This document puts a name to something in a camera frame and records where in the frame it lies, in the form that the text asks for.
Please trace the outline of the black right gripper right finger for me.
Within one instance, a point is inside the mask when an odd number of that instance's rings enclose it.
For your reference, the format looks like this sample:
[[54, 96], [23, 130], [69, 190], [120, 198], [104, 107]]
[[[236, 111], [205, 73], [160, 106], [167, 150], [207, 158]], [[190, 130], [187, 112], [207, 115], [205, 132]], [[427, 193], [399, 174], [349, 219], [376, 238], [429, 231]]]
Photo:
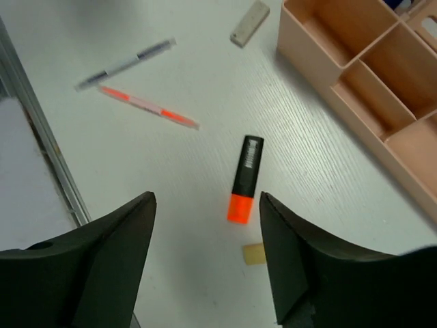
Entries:
[[260, 226], [282, 327], [435, 327], [436, 248], [385, 254], [339, 238], [269, 193]]

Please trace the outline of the peach plastic file organizer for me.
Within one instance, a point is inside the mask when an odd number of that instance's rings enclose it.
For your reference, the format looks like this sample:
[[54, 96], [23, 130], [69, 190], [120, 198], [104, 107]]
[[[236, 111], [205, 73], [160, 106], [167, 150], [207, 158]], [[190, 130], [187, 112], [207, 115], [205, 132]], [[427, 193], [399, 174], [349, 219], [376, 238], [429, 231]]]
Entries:
[[436, 216], [435, 1], [284, 1], [277, 48]]

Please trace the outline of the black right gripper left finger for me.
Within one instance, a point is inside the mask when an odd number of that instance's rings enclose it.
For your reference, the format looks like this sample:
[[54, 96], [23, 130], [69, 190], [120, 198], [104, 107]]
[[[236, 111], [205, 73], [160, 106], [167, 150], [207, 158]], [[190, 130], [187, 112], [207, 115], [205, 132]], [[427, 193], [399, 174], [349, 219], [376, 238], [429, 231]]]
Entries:
[[27, 249], [1, 252], [2, 327], [129, 327], [156, 216], [145, 192]]

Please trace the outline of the orange clear pen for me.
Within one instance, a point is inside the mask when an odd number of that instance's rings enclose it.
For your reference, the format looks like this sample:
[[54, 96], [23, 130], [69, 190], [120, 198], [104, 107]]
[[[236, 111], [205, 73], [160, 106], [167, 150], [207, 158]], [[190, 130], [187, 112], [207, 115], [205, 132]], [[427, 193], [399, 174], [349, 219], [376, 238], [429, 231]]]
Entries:
[[183, 125], [188, 128], [193, 129], [199, 129], [199, 124], [183, 115], [180, 115], [178, 113], [172, 112], [168, 109], [165, 109], [163, 107], [160, 107], [152, 102], [148, 102], [144, 99], [137, 98], [135, 96], [131, 96], [129, 94], [126, 94], [124, 92], [121, 92], [119, 90], [115, 90], [110, 87], [106, 86], [100, 86], [98, 88], [104, 95], [110, 96], [111, 98], [114, 98], [116, 100], [122, 101], [124, 103], [127, 103], [133, 107], [149, 111], [150, 113], [153, 113], [157, 116], [160, 116], [164, 119], [170, 120], [172, 122], [175, 122], [177, 124]]

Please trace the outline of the clear grey pen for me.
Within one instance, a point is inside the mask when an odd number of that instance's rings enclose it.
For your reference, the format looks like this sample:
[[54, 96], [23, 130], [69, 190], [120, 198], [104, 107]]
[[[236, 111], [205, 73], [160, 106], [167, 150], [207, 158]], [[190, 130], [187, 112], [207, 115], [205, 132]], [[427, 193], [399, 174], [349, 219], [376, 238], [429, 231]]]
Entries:
[[90, 86], [96, 85], [97, 83], [104, 81], [109, 77], [115, 76], [116, 74], [119, 74], [139, 64], [140, 62], [147, 61], [165, 51], [168, 51], [169, 49], [171, 49], [171, 47], [175, 46], [176, 44], [177, 42], [175, 38], [170, 38], [158, 42], [142, 50], [141, 52], [135, 54], [133, 57], [125, 59], [118, 64], [114, 64], [109, 68], [101, 70], [100, 72], [97, 72], [92, 76], [87, 77], [86, 79], [78, 83], [74, 88], [76, 91], [79, 91], [79, 90], [84, 90]]

